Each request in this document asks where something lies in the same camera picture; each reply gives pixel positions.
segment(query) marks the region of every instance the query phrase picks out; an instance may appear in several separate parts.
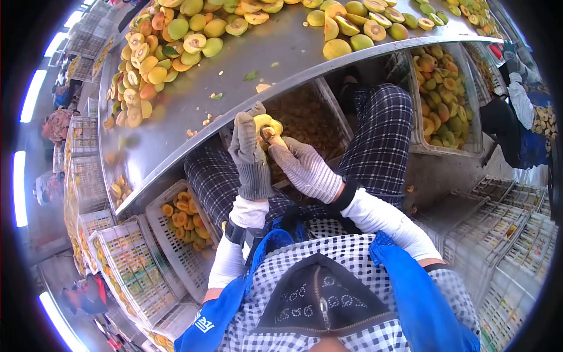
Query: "white arm sleeve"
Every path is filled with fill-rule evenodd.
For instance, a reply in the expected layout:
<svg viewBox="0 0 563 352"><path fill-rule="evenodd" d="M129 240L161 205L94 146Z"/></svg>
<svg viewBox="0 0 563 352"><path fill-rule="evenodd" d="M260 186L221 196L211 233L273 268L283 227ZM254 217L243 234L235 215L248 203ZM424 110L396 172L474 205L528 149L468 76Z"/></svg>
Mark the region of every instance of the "white arm sleeve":
<svg viewBox="0 0 563 352"><path fill-rule="evenodd" d="M521 84L522 76L516 72L512 72L508 76L510 77L508 95L510 96L512 106L514 106L516 117L522 123L522 126L529 130L534 124L534 107Z"/></svg>
<svg viewBox="0 0 563 352"><path fill-rule="evenodd" d="M365 188L356 191L352 202L340 212L350 218L364 233L385 232L415 260L442 256L432 240L400 210L368 194Z"/></svg>
<svg viewBox="0 0 563 352"><path fill-rule="evenodd" d="M267 201L253 202L237 195L229 218L240 227L261 229L264 227L269 209L270 204ZM217 246L215 262L209 273L207 288L225 288L231 281L245 272L246 267L240 246L223 236Z"/></svg>

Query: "blue apron strap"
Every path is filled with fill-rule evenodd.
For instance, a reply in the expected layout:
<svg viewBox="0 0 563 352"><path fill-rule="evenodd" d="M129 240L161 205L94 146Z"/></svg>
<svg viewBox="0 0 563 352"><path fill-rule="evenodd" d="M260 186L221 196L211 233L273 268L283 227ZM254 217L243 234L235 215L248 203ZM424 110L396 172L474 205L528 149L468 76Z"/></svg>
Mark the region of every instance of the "blue apron strap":
<svg viewBox="0 0 563 352"><path fill-rule="evenodd" d="M376 232L369 254L374 264L383 264L389 274L401 327L411 350L480 350L477 336L457 321L440 288L424 268L383 231Z"/></svg>
<svg viewBox="0 0 563 352"><path fill-rule="evenodd" d="M252 277L270 250L293 244L292 237L284 230L270 231L260 242L252 266L248 271L231 281L216 300L207 301L197 313L194 323L174 341L176 352L212 352L221 341L225 329L239 310L240 303L252 286Z"/></svg>

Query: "stainless steel table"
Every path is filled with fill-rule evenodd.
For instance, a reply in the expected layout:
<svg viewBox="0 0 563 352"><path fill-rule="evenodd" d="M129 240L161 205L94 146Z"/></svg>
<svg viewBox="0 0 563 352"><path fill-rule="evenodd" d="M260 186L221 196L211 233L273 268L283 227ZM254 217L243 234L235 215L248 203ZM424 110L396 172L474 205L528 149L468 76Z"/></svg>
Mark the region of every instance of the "stainless steel table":
<svg viewBox="0 0 563 352"><path fill-rule="evenodd" d="M126 156L119 167L116 170L104 167L106 188L123 173L133 189L123 204L114 209L115 213L122 213L163 172L181 163L189 151L232 121L237 112L250 109L258 100L267 100L332 70L395 50L443 42L502 42L478 36L465 17L455 17L447 9L446 2L434 0L431 4L437 11L442 10L448 15L446 26L430 32L420 28L409 29L410 38L403 41L394 41L388 34L384 41L376 42L372 48L331 61L323 58L323 28L303 26L312 10L300 3L285 4L280 12L270 15L267 22L252 26L241 37L223 35L224 46L218 55L203 57L198 66L180 73L172 83L166 83L166 88L160 93L168 100L164 118L159 121L150 118L135 129L114 127L105 131L101 123L111 113L112 103L105 100L105 95L111 77L118 71L121 49L126 45L124 39L119 41L104 61L99 99L102 164L106 153L115 152L120 140L127 140ZM395 9L422 16L413 1L399 3ZM253 70L258 70L258 77L244 82L244 76ZM257 94L255 87L260 83L270 84L271 87ZM211 99L212 93L223 93L223 97ZM208 113L213 117L222 116L212 119L204 127L202 123ZM198 133L188 138L188 129Z"/></svg>

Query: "zipper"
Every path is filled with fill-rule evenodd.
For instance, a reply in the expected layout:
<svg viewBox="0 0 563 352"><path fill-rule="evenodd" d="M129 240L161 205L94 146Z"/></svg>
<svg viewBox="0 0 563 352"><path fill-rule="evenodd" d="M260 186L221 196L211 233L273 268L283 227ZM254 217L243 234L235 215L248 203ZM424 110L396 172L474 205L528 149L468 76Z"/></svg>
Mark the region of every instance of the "zipper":
<svg viewBox="0 0 563 352"><path fill-rule="evenodd" d="M342 336L343 334L341 334L341 332L343 332L343 331L346 331L348 329L353 329L353 328L358 327L360 325L369 323L373 320L377 320L379 318L382 318L386 315L392 315L393 314L391 311L387 311L385 313L374 315L371 318L364 319L361 322L357 322L357 323L352 324L352 325L347 326L347 327L338 328L338 329L331 329L331 323L330 323L330 319L328 317L328 302L324 297L322 297L320 295L320 288L319 288L320 269L321 269L321 266L318 265L316 270L315 270L315 274L313 276L313 288L314 288L314 292L315 292L315 298L318 302L320 311L323 315L325 330L305 328L305 327L285 327L285 328L264 327L264 328L260 328L259 330L261 330L261 331L295 331L295 330L301 330L301 331L315 332L315 333L318 333L318 334L327 334L327 333L330 333L330 332L338 332L339 333L338 335Z"/></svg>
<svg viewBox="0 0 563 352"><path fill-rule="evenodd" d="M324 327L327 332L330 331L330 320L328 319L328 303L324 297L321 297L320 290L319 290L319 272L320 272L320 265L317 266L315 270L315 275L313 278L313 285L315 288L315 296L319 303L320 311L323 315L324 320Z"/></svg>

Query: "work glove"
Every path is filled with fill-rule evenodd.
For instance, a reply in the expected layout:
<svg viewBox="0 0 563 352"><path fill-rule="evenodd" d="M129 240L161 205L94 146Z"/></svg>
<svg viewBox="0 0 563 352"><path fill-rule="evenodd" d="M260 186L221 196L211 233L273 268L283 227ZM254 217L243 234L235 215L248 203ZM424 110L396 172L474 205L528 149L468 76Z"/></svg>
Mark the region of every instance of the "work glove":
<svg viewBox="0 0 563 352"><path fill-rule="evenodd" d="M508 73L524 73L525 68L522 61L516 54L516 47L512 42L504 41L502 44L502 57L506 60L506 67L508 69Z"/></svg>
<svg viewBox="0 0 563 352"><path fill-rule="evenodd" d="M248 113L238 113L235 117L233 139L229 147L229 153L239 172L239 195L248 200L274 196L270 167L266 153L256 140L256 125L252 117L252 115L265 112L266 109L262 104L257 103Z"/></svg>
<svg viewBox="0 0 563 352"><path fill-rule="evenodd" d="M295 188L325 204L333 202L342 185L342 177L336 175L319 153L309 144L291 137L282 137L287 145L272 144L270 156L287 175Z"/></svg>

